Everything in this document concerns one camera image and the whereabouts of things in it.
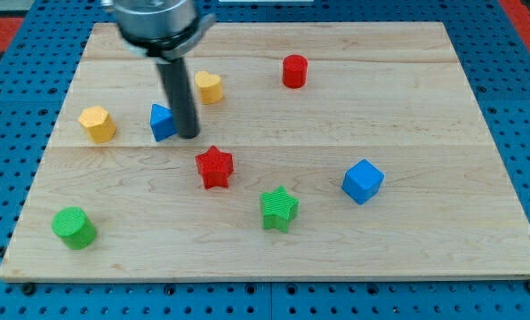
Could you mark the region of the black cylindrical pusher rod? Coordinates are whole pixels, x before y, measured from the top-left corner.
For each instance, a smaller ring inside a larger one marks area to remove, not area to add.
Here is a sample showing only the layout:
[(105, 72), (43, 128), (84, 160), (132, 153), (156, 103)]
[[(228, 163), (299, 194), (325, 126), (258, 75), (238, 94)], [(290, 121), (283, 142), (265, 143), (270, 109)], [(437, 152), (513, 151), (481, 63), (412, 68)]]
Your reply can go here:
[(195, 138), (200, 133), (200, 125), (185, 60), (157, 63), (157, 70), (178, 135), (184, 139)]

